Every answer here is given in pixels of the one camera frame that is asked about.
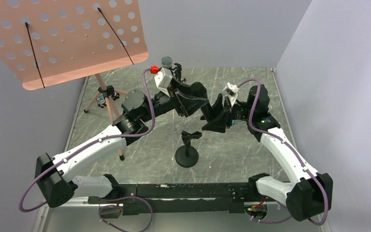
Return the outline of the black shock mount tripod stand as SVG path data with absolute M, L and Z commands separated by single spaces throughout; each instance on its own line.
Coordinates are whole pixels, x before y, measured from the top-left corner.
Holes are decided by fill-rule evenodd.
M 185 78 L 182 78 L 182 65 L 179 63 L 173 63 L 173 66 L 170 68 L 170 71 L 175 80 L 179 83 L 183 83 L 186 81 Z

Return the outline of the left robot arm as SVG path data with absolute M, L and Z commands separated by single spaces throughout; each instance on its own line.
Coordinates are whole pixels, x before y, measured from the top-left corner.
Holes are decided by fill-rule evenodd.
M 55 208 L 76 197 L 117 199 L 121 196 L 120 186 L 111 174 L 90 177 L 79 173 L 97 159 L 149 134 L 156 117 L 171 110 L 189 116 L 208 102 L 207 90 L 200 82 L 189 86 L 171 81 L 165 91 L 153 97 L 149 91 L 131 91 L 122 104 L 123 114 L 98 135 L 69 151 L 37 158 L 36 183 L 45 203 Z

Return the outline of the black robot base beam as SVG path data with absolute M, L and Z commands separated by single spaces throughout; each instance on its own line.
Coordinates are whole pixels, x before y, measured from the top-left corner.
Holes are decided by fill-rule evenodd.
M 249 182 L 118 184 L 104 199 L 90 196 L 88 203 L 119 205 L 123 215 L 132 216 L 149 212 L 244 213 L 263 199 Z

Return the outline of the black microphone silver grille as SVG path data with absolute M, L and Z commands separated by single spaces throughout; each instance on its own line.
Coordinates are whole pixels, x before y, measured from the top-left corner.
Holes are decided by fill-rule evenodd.
M 173 60 L 170 56 L 163 56 L 161 58 L 161 66 L 165 69 L 171 69 L 173 65 Z

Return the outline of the black round-base mic stand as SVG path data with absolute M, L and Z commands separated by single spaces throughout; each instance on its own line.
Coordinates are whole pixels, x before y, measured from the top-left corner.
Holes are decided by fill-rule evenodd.
M 199 153 L 195 147 L 191 145 L 192 139 L 199 139 L 202 133 L 196 131 L 194 133 L 189 133 L 186 131 L 181 132 L 181 139 L 183 141 L 183 146 L 179 147 L 175 152 L 175 161 L 177 164 L 183 168 L 193 167 L 199 159 Z

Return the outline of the black microphone orange end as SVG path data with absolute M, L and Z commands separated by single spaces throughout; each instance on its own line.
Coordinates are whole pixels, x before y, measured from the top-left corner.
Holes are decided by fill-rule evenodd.
M 191 85 L 191 95 L 205 100 L 205 104 L 201 106 L 200 110 L 207 123 L 211 123 L 214 119 L 214 110 L 208 99 L 206 87 L 201 82 L 194 82 Z

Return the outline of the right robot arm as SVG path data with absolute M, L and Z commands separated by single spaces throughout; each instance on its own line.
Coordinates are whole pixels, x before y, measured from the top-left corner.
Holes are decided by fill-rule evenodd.
M 322 226 L 331 209 L 333 180 L 310 165 L 288 140 L 279 122 L 269 112 L 270 98 L 264 85 L 253 86 L 242 102 L 237 99 L 241 85 L 228 84 L 210 105 L 207 91 L 197 91 L 204 100 L 201 107 L 206 125 L 203 130 L 225 133 L 234 121 L 245 121 L 249 132 L 268 149 L 288 176 L 288 182 L 278 181 L 269 174 L 249 178 L 248 191 L 258 197 L 269 197 L 287 208 L 291 218 L 309 220 Z

